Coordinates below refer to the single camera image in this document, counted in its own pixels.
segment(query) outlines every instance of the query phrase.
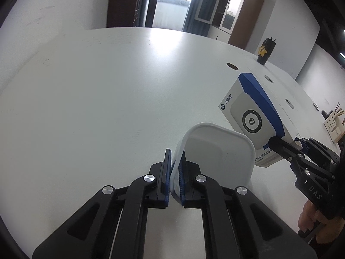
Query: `silver screw head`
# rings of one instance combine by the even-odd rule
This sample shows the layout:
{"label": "silver screw head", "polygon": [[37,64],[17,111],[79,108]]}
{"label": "silver screw head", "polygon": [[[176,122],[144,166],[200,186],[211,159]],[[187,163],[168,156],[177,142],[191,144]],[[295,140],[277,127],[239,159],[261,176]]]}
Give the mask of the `silver screw head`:
{"label": "silver screw head", "polygon": [[248,193],[248,190],[246,187],[238,187],[236,189],[237,193],[240,195],[246,195]]}
{"label": "silver screw head", "polygon": [[198,182],[205,182],[205,181],[206,181],[206,176],[204,176],[204,175],[198,175],[195,179],[196,179],[196,181],[198,181]]}
{"label": "silver screw head", "polygon": [[152,174],[148,174],[144,176],[144,180],[146,182],[152,182],[153,180],[155,180],[155,177]]}
{"label": "silver screw head", "polygon": [[113,191],[114,191],[114,189],[113,189],[113,187],[111,187],[111,186],[105,186],[105,187],[102,189],[102,193],[105,194],[105,195],[109,195],[109,194],[111,194]]}

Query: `wooden cabinet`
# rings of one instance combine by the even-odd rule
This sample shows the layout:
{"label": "wooden cabinet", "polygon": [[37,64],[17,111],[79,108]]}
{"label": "wooden cabinet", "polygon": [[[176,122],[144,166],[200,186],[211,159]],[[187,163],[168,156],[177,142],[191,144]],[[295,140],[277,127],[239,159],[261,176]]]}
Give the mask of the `wooden cabinet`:
{"label": "wooden cabinet", "polygon": [[263,2],[264,0],[220,0],[212,24],[229,34],[229,44],[245,49]]}
{"label": "wooden cabinet", "polygon": [[142,0],[109,0],[107,27],[137,26]]}

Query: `white table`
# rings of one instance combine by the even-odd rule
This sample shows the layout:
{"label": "white table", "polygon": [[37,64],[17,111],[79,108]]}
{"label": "white table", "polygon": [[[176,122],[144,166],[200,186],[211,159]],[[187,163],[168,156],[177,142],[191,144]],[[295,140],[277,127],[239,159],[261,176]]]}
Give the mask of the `white table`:
{"label": "white table", "polygon": [[[311,99],[284,71],[228,44],[177,31],[106,28],[42,47],[0,96],[0,214],[34,249],[104,185],[127,186],[193,125],[231,126],[218,109],[240,72],[282,79],[303,110],[302,137],[334,151]],[[239,70],[229,68],[230,62]],[[289,163],[255,167],[252,189],[297,230],[306,198]],[[199,210],[171,199],[149,212],[145,258],[204,258]]]}

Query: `table hole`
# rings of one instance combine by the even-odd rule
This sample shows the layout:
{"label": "table hole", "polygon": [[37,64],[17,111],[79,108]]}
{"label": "table hole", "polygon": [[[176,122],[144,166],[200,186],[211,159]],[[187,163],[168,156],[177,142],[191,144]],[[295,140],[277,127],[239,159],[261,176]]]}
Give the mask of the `table hole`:
{"label": "table hole", "polygon": [[269,82],[271,82],[273,84],[273,81],[272,81],[272,79],[269,76],[265,75],[265,78],[267,79],[267,81],[269,81]]}
{"label": "table hole", "polygon": [[292,105],[292,103],[289,100],[285,99],[285,101],[288,104],[288,106],[290,106],[292,109],[294,109],[294,106]]}
{"label": "table hole", "polygon": [[232,69],[238,70],[238,68],[235,65],[233,65],[232,63],[227,63],[226,65],[228,65]]}

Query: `ceiling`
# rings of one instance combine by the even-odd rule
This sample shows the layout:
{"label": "ceiling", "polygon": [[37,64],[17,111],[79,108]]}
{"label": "ceiling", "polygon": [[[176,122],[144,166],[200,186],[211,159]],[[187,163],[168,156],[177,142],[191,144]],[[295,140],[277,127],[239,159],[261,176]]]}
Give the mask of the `ceiling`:
{"label": "ceiling", "polygon": [[345,67],[345,0],[304,0],[317,22],[320,32],[316,44]]}

